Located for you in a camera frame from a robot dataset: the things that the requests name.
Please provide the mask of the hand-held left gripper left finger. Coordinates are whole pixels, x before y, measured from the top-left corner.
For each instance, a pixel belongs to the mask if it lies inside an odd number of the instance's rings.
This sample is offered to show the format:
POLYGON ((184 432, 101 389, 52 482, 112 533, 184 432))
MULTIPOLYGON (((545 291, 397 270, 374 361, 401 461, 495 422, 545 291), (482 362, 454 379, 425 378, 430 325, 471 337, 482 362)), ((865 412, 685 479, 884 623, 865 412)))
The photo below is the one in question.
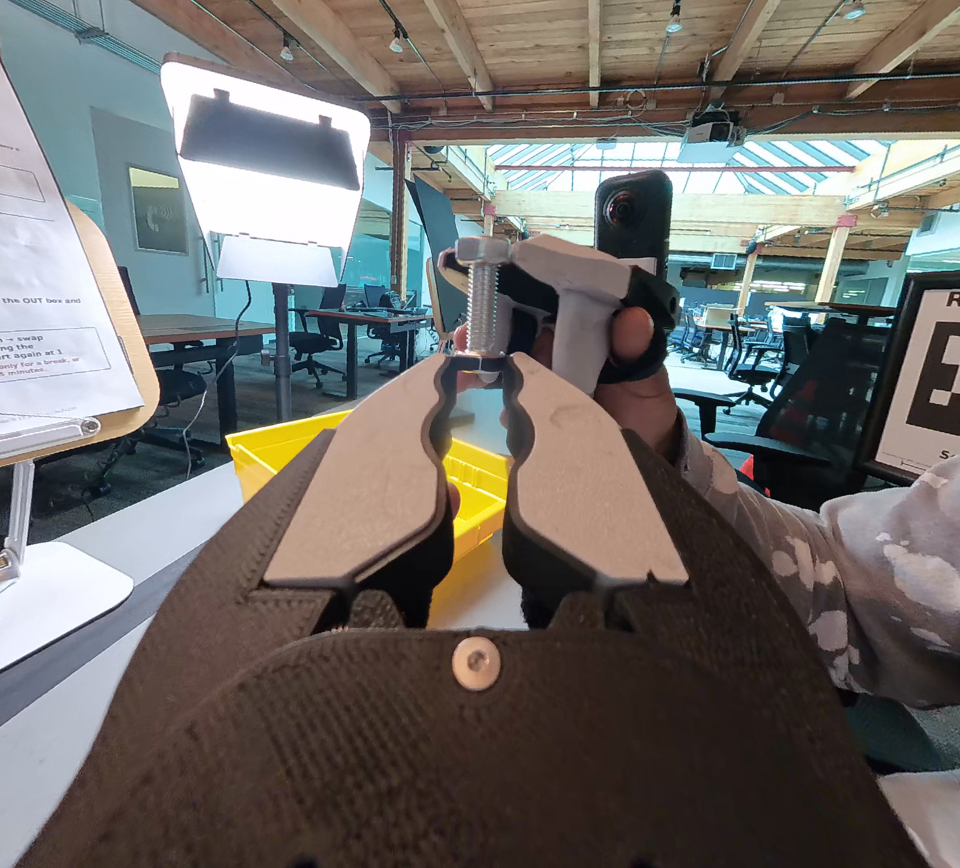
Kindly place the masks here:
POLYGON ((401 610, 428 610, 453 561, 442 455, 456 395, 452 358, 432 355, 367 396, 332 432, 264 582, 377 589, 401 610))

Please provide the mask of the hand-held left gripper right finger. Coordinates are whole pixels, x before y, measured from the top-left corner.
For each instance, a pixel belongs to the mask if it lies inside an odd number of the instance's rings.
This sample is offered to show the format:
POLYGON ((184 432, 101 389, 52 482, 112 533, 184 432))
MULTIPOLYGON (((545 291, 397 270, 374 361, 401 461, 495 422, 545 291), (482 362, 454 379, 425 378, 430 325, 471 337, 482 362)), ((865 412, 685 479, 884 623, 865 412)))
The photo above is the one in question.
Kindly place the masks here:
POLYGON ((690 575, 615 419, 527 354, 504 370, 513 458, 504 563, 550 610, 575 593, 686 586, 690 575))

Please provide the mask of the steel hex bolt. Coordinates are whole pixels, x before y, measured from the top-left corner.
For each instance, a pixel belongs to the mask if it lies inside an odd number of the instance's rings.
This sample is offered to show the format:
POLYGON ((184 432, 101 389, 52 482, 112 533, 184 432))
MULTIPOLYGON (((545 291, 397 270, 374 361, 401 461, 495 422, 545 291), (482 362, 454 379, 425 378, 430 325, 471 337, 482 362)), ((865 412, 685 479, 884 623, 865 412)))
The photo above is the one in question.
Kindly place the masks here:
POLYGON ((466 321, 454 336, 459 377, 467 387, 493 387, 500 379, 510 335, 510 317, 498 292, 503 253, 482 253, 459 261, 466 269, 466 321))

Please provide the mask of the yellow plastic bin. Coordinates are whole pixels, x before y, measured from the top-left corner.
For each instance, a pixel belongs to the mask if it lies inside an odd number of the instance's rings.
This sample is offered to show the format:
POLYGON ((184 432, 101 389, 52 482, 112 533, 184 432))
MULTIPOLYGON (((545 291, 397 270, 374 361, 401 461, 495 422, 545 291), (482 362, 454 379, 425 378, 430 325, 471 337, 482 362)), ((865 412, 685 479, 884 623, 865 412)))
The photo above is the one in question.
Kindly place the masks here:
MULTIPOLYGON (((226 440, 244 502, 320 432, 338 428, 352 412, 346 408, 229 435, 226 440)), ((512 626, 518 618, 501 615, 498 609, 518 592, 504 568, 499 542, 508 489, 508 458, 455 438, 443 466, 461 502, 454 520, 454 562, 434 589, 428 625, 432 629, 483 623, 512 626)))

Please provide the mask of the person's right forearm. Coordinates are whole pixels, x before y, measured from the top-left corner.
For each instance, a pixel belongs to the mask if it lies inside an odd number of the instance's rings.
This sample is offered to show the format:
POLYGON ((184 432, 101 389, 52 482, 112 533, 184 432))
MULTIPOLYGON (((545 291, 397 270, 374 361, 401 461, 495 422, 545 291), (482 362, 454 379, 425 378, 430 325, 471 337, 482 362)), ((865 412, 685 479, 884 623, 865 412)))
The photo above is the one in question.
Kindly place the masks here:
POLYGON ((806 510, 739 482, 678 417, 682 478, 774 577, 834 685, 915 709, 959 703, 959 458, 912 485, 806 510))

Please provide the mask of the person's right hand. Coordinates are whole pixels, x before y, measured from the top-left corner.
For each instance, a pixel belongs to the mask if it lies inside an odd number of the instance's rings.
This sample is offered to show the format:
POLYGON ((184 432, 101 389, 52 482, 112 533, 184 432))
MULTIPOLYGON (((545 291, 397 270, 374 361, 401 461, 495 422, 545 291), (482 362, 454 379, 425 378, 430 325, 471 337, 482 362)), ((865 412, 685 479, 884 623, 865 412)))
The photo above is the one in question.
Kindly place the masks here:
MULTIPOLYGON (((643 308, 620 309, 610 320, 608 362, 617 369, 630 368, 648 352, 656 332, 643 308)), ((634 432, 665 461, 676 463, 685 429, 664 366, 645 379, 600 383, 594 400, 621 429, 634 432)))

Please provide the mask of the brown office desk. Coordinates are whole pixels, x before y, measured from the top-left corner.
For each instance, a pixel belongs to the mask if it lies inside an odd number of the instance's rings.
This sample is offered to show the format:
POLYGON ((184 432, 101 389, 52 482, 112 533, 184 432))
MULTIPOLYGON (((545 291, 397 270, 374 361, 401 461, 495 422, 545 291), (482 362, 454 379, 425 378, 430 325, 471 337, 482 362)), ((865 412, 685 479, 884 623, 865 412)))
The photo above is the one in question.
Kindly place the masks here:
POLYGON ((430 312, 423 309, 303 309, 301 314, 345 325, 346 332, 346 374, 352 378, 357 375, 358 350, 357 329, 369 326, 386 327, 392 335, 400 336, 399 371, 404 372, 417 362, 417 337, 419 331, 433 322, 430 312))
POLYGON ((227 437, 237 430, 234 358, 258 355, 274 326, 189 314, 140 315, 137 321, 154 370, 202 361, 214 365, 220 439, 200 446, 224 450, 227 437), (163 346, 169 348, 153 350, 163 346))

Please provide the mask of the ceiling projector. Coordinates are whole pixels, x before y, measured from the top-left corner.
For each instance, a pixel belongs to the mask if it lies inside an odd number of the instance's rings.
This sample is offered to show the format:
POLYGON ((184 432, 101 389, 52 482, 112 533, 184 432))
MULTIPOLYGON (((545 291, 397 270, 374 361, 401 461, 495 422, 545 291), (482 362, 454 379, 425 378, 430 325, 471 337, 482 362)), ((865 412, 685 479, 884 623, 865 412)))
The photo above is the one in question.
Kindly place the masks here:
POLYGON ((726 165, 746 141, 737 109, 712 108, 692 116, 678 148, 681 166, 726 165))

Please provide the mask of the black office chair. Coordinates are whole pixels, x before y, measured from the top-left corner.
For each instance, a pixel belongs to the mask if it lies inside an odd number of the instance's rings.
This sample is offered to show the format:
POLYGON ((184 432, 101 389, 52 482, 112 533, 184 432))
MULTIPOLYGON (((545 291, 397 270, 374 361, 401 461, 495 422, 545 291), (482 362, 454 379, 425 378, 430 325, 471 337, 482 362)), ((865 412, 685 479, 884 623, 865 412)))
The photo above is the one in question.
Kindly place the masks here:
POLYGON ((752 435, 715 430, 720 395, 675 390, 694 403, 702 439, 752 457, 753 483, 773 499, 818 510, 862 490, 855 466, 890 326, 830 319, 752 435))
MULTIPOLYGON (((208 383, 194 371, 185 370, 184 366, 177 365, 169 369, 155 371, 159 385, 159 406, 165 410, 176 407, 190 399, 203 397, 208 389, 208 383)), ((201 468, 206 459, 198 448, 189 440, 189 429, 161 429, 156 420, 135 432, 114 441, 111 455, 117 458, 126 454, 133 454, 139 444, 151 445, 167 451, 180 452, 189 457, 190 467, 201 468)))

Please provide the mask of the black light panel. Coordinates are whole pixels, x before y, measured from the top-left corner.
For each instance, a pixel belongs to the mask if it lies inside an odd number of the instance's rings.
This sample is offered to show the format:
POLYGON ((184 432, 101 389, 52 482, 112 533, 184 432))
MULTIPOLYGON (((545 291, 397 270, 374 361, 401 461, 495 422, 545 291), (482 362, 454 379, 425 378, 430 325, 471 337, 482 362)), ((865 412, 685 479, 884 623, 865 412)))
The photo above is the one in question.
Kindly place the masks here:
POLYGON ((350 249, 372 134, 366 113, 174 52, 159 81, 208 250, 216 237, 350 249))

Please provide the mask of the black and white marker board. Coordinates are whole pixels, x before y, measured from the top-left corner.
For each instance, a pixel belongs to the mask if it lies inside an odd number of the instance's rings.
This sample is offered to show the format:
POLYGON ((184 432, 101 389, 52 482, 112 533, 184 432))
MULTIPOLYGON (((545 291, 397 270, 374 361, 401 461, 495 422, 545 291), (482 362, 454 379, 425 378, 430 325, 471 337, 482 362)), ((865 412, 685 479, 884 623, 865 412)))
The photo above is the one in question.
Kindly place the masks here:
POLYGON ((908 485, 959 454, 959 274, 907 278, 856 465, 908 485))

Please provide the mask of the printed instruction sheet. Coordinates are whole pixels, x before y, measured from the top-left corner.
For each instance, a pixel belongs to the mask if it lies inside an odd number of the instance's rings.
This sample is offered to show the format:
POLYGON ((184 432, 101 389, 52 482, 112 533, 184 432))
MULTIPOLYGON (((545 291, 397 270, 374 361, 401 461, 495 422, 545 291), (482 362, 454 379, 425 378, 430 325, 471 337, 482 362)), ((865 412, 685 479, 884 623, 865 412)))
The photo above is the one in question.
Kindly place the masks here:
POLYGON ((2 433, 141 404, 65 199, 3 71, 2 433))

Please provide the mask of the person's spattered grey sweatshirt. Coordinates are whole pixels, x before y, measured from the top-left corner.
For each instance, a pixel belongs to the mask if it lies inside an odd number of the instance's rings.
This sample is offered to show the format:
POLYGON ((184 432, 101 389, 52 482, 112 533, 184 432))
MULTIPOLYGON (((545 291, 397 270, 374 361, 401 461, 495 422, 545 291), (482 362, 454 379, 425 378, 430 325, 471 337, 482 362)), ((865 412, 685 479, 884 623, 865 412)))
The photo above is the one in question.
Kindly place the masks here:
POLYGON ((959 866, 959 771, 898 773, 877 782, 930 866, 959 866))

